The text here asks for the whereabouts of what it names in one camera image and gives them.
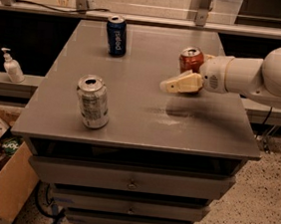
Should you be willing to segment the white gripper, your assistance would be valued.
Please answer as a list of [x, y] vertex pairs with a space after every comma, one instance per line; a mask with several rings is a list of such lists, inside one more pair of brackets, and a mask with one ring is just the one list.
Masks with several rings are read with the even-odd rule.
[[225, 94], [225, 76], [228, 65], [233, 57], [212, 56], [204, 54], [204, 63], [200, 66], [200, 74], [188, 70], [182, 74], [159, 83], [160, 89], [165, 93], [197, 93], [202, 87], [211, 93]]

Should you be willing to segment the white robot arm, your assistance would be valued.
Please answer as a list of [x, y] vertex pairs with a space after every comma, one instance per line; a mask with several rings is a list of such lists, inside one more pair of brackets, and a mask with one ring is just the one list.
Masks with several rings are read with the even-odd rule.
[[186, 71], [159, 84], [165, 93], [238, 93], [256, 103], [281, 109], [281, 48], [264, 59], [206, 55], [199, 72]]

